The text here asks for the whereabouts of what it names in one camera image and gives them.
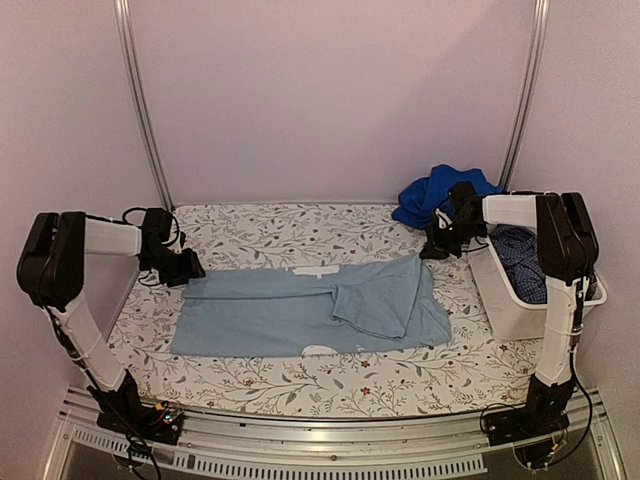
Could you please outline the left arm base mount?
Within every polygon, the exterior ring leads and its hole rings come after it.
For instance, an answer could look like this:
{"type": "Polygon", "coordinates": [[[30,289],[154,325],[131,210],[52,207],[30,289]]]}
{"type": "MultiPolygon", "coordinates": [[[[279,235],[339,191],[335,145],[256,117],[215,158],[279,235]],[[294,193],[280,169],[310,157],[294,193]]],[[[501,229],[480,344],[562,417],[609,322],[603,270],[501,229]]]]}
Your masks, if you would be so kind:
{"type": "Polygon", "coordinates": [[[182,413],[167,402],[162,402],[160,408],[145,406],[129,372],[117,390],[103,391],[94,386],[87,389],[100,407],[99,427],[145,441],[178,444],[184,422],[182,413]]]}

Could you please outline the blue pleated skirt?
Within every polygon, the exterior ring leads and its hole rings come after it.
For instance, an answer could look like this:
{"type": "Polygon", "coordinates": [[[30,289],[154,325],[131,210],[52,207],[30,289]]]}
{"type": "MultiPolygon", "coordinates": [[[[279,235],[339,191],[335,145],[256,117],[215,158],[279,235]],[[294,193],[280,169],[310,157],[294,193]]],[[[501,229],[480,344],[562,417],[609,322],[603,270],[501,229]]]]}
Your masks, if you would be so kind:
{"type": "Polygon", "coordinates": [[[481,196],[504,192],[501,187],[491,184],[481,169],[459,171],[449,165],[438,165],[431,169],[428,177],[413,181],[399,193],[398,206],[391,218],[412,229],[426,230],[436,208],[452,217],[454,210],[448,193],[459,182],[470,182],[481,196]]]}

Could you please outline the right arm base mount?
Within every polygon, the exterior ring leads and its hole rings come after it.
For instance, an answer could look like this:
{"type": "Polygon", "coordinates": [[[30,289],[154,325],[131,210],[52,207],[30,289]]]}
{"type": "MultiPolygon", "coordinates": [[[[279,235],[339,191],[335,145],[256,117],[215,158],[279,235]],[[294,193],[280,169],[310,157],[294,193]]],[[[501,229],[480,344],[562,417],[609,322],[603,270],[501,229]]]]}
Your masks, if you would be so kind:
{"type": "Polygon", "coordinates": [[[569,427],[566,406],[576,386],[567,382],[547,386],[532,375],[523,407],[481,415],[480,427],[491,446],[519,442],[569,427]]]}

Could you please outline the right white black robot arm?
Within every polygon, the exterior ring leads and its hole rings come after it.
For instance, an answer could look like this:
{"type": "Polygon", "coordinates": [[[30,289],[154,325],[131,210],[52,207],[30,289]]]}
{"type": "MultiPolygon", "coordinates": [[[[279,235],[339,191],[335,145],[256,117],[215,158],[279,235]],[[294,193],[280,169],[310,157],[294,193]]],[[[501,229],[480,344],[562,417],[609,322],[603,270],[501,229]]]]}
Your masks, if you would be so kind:
{"type": "Polygon", "coordinates": [[[459,258],[463,246],[488,236],[490,225],[513,225],[536,233],[538,264],[545,274],[547,313],[543,350],[534,377],[547,389],[574,381],[574,356],[583,329],[586,291],[599,255],[586,204],[578,192],[480,196],[469,182],[449,191],[451,220],[433,214],[422,259],[459,258]]]}

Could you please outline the light blue shirt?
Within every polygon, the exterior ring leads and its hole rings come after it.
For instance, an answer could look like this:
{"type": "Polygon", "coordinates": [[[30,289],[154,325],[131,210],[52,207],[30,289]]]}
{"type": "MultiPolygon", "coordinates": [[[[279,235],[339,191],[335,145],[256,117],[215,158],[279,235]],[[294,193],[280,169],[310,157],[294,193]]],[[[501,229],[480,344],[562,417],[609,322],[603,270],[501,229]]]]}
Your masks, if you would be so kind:
{"type": "Polygon", "coordinates": [[[297,357],[438,346],[452,338],[418,256],[387,262],[212,271],[190,283],[170,350],[297,357]]]}

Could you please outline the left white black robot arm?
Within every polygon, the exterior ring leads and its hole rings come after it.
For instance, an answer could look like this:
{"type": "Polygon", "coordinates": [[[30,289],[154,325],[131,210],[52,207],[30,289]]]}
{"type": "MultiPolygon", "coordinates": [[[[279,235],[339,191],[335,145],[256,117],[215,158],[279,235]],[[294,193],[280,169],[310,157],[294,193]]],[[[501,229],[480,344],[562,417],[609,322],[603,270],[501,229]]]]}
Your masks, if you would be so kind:
{"type": "Polygon", "coordinates": [[[82,211],[37,214],[19,257],[21,290],[50,319],[59,342],[93,388],[124,388],[128,372],[110,348],[84,292],[85,257],[132,257],[158,283],[181,286],[205,276],[197,254],[185,246],[174,214],[163,208],[134,207],[119,219],[82,211]]]}

